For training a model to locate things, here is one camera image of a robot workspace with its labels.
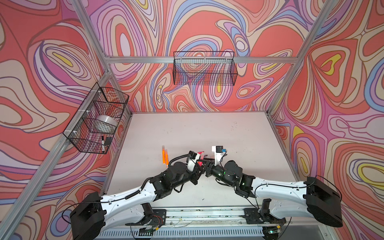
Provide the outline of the orange highlighter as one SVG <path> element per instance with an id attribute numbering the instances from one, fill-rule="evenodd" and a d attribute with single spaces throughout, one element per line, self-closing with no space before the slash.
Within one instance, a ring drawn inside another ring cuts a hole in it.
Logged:
<path id="1" fill-rule="evenodd" d="M 162 161 L 163 161 L 163 164 L 166 164 L 165 146 L 162 146 Z"/>
<path id="2" fill-rule="evenodd" d="M 168 167 L 168 165 L 169 165 L 169 154 L 168 154 L 167 150 L 165 150 L 165 163 L 166 163 L 166 166 Z"/>

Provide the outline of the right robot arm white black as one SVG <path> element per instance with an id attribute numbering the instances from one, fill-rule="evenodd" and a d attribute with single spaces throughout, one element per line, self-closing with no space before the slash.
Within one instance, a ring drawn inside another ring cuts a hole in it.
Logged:
<path id="1" fill-rule="evenodd" d="M 343 226 L 341 194 L 316 177 L 298 182 L 271 181 L 244 174 L 235 161 L 224 167 L 213 159 L 201 162 L 207 177 L 233 188 L 238 196 L 276 200 L 277 204 L 266 212 L 275 219 L 306 217 L 334 228 Z"/>

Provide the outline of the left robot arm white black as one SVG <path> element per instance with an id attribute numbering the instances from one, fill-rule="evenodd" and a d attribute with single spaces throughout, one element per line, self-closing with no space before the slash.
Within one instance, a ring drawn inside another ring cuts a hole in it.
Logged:
<path id="1" fill-rule="evenodd" d="M 185 183 L 198 184 L 203 173 L 200 153 L 190 151 L 169 161 L 168 168 L 146 178 L 140 187 L 115 195 L 91 193 L 80 203 L 73 204 L 69 216 L 74 240 L 93 240 L 101 231 L 124 223 L 141 222 L 147 213 L 144 206 L 180 193 Z"/>

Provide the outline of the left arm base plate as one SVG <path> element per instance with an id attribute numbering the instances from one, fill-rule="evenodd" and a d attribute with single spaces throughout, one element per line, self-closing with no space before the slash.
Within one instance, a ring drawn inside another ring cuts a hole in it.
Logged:
<path id="1" fill-rule="evenodd" d="M 166 216 L 166 209 L 153 209 L 149 203 L 141 204 L 128 210 L 125 226 L 161 227 L 166 223 Z"/>

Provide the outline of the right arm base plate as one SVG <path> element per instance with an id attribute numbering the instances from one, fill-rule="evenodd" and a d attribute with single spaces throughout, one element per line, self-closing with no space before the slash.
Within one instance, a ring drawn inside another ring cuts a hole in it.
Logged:
<path id="1" fill-rule="evenodd" d="M 278 219 L 272 216 L 270 212 L 270 203 L 272 199 L 263 199 L 262 206 L 257 208 L 245 208 L 242 216 L 247 224 L 277 224 L 284 225 L 287 223 L 285 218 Z"/>

